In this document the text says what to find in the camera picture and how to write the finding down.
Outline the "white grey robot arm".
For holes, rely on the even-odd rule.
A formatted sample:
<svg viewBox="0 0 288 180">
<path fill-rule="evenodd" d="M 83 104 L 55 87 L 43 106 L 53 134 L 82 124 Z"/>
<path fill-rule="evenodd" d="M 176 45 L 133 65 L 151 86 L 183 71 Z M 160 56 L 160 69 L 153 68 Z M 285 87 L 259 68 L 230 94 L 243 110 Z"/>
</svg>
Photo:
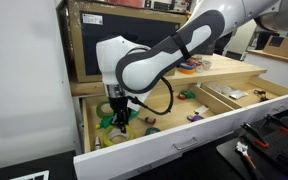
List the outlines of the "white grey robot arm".
<svg viewBox="0 0 288 180">
<path fill-rule="evenodd" d="M 125 132 L 130 102 L 137 104 L 166 72 L 250 20 L 268 31 L 288 31 L 288 0 L 198 0 L 189 20 L 152 48 L 121 35 L 98 41 L 98 66 L 114 112 L 110 124 Z"/>
</svg>

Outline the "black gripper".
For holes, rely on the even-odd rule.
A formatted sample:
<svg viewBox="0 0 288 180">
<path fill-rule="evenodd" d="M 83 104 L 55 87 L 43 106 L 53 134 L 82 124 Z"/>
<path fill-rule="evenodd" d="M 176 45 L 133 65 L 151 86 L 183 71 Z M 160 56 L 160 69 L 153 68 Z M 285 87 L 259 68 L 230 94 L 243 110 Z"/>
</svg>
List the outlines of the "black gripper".
<svg viewBox="0 0 288 180">
<path fill-rule="evenodd" d="M 126 133 L 126 126 L 130 117 L 131 110 L 127 107 L 128 99 L 126 97 L 110 98 L 110 106 L 113 109 L 114 117 L 110 124 L 114 128 L 121 129 L 122 133 Z"/>
</svg>

